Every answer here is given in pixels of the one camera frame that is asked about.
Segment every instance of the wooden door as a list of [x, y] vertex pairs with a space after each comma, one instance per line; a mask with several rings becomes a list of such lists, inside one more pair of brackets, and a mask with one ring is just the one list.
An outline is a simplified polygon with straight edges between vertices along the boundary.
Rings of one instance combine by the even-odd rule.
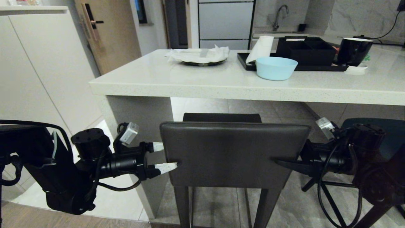
[[75, 0], [75, 4], [102, 75], [141, 57], [130, 1]]

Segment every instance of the stool backrest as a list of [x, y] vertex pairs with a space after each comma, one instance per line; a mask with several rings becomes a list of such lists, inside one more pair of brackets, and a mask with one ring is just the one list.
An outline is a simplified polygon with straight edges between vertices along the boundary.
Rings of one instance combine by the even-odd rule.
[[160, 133], [173, 186], [282, 189], [291, 173], [273, 159], [297, 158], [306, 125], [166, 122]]

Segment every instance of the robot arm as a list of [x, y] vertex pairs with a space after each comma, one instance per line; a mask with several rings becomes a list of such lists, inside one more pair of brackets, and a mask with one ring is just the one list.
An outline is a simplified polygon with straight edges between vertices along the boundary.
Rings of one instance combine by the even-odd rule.
[[[2, 124], [25, 124], [0, 126], [0, 168], [13, 162], [24, 165], [46, 194], [51, 209], [80, 215], [95, 208], [97, 186], [114, 191], [127, 191], [137, 187], [141, 181], [159, 176], [177, 167], [177, 163], [148, 165], [147, 155], [156, 149], [163, 149], [161, 143], [141, 142], [139, 146], [128, 147], [135, 138], [138, 128], [133, 123], [122, 123], [114, 140], [115, 153], [109, 149], [110, 140], [101, 129], [93, 128], [72, 136], [80, 160], [73, 162], [73, 153], [67, 135], [62, 128], [38, 122], [0, 120]], [[46, 127], [62, 132], [65, 143], [57, 134], [49, 134]], [[127, 188], [117, 188], [100, 183], [100, 179], [134, 174], [138, 182]], [[18, 182], [1, 180], [2, 185]]]
[[[379, 218], [375, 219], [376, 211], [382, 216], [390, 207], [404, 204], [405, 122], [373, 118], [354, 118], [346, 121], [352, 122], [352, 125], [339, 128], [326, 118], [319, 119], [317, 124], [329, 139], [329, 143], [313, 143], [307, 140], [300, 153], [301, 161], [275, 162], [312, 178], [301, 189], [307, 191], [317, 184], [321, 209], [335, 227], [370, 227]], [[386, 132], [375, 124], [389, 131]], [[323, 181], [327, 172], [353, 175], [354, 178], [352, 183]], [[359, 189], [357, 213], [351, 224], [345, 224], [326, 185]], [[340, 225], [335, 223], [325, 210], [321, 189], [332, 205]], [[358, 222], [363, 197], [376, 209]]]

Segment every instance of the white countertop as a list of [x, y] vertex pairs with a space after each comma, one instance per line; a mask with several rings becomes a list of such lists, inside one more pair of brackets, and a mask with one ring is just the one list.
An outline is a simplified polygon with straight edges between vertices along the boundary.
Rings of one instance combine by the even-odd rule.
[[95, 95], [199, 97], [405, 105], [405, 53], [372, 47], [364, 75], [295, 71], [286, 81], [265, 80], [246, 71], [231, 51], [218, 66], [168, 62], [156, 50], [90, 82]]
[[0, 6], [0, 11], [68, 10], [67, 6]]

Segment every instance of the refrigerator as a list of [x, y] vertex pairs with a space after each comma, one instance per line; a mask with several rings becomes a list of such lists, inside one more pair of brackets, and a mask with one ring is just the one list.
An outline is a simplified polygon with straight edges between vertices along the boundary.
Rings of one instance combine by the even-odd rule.
[[199, 0], [200, 48], [214, 48], [217, 45], [247, 50], [254, 4], [254, 0]]

